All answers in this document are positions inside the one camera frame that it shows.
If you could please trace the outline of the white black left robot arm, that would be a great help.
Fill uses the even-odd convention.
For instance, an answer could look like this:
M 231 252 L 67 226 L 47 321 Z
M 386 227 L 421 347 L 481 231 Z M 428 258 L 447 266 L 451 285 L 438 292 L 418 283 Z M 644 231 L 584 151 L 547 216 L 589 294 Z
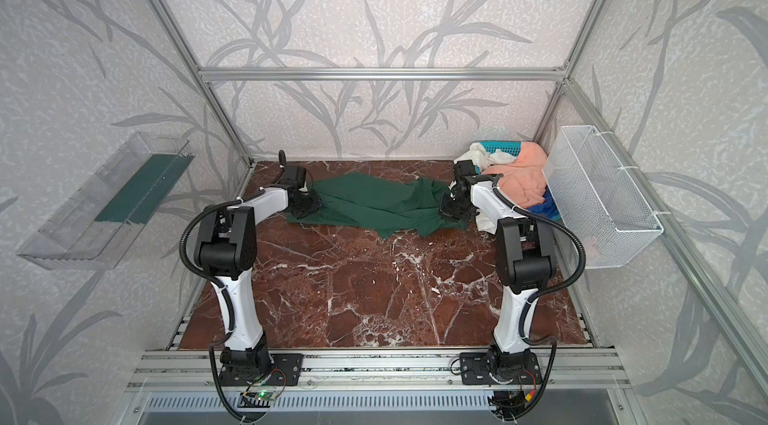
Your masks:
M 198 231 L 192 264 L 212 284 L 218 300 L 224 327 L 223 365 L 260 374 L 273 368 L 252 293 L 257 225 L 284 211 L 303 218 L 320 207 L 314 190 L 269 186 L 251 196 L 209 206 L 193 222 Z

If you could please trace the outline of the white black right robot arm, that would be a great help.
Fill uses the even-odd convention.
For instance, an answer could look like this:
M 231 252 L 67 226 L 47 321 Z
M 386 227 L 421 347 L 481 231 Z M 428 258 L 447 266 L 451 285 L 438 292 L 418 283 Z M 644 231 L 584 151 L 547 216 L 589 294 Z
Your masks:
M 456 178 L 443 198 L 440 212 L 469 221 L 485 214 L 495 224 L 496 274 L 503 286 L 499 321 L 493 331 L 488 360 L 496 374 L 520 366 L 530 354 L 530 329 L 538 299 L 554 275 L 552 233 L 547 224 L 525 214 L 490 175 Z

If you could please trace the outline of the green t-shirt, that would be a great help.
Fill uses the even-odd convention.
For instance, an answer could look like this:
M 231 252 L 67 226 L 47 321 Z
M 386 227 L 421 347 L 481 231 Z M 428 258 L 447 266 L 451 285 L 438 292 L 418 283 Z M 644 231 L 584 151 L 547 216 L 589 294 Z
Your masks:
M 432 178 L 401 183 L 352 172 L 319 180 L 312 189 L 322 205 L 302 218 L 288 212 L 290 223 L 358 227 L 382 238 L 398 231 L 412 230 L 425 237 L 440 229 L 467 228 L 465 220 L 441 214 L 442 198 L 449 188 Z

